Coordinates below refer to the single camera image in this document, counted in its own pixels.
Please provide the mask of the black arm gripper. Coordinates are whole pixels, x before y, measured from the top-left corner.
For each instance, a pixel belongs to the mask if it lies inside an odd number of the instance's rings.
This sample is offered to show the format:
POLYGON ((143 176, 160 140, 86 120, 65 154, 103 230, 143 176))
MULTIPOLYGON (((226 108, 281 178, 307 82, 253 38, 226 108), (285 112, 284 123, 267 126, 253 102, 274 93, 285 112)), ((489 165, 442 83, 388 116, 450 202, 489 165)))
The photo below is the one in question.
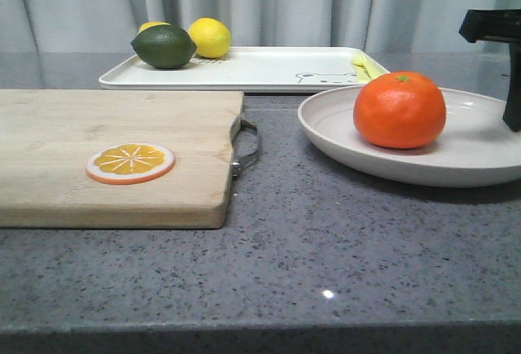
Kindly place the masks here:
POLYGON ((511 43, 510 87, 502 119, 514 132, 521 128, 520 93, 520 9, 468 10, 459 29, 470 43, 491 41, 511 43))

